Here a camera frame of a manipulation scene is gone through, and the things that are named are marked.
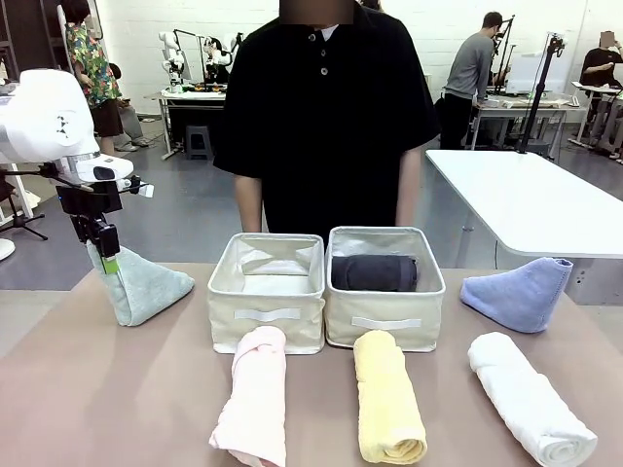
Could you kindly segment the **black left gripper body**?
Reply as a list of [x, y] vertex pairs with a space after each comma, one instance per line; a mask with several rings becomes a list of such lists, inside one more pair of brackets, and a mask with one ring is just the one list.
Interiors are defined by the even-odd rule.
[[99, 217], [122, 209], [121, 196], [115, 182], [97, 182], [90, 190], [57, 186], [61, 207], [73, 216]]

